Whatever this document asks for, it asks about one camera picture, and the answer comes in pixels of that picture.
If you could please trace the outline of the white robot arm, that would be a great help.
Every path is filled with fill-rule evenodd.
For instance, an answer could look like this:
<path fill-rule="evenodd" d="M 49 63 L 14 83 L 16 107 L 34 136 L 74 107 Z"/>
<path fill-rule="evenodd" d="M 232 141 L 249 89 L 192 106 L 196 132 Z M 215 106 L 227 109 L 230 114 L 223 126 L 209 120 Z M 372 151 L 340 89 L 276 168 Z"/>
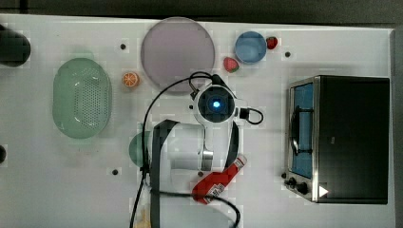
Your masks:
<path fill-rule="evenodd" d="M 220 201 L 221 193 L 246 164 L 239 153 L 237 120 L 245 117 L 244 101 L 224 83 L 211 83 L 191 95 L 194 123 L 163 120 L 148 140 L 150 218 L 164 228 L 173 212 L 169 198 L 197 203 Z"/>

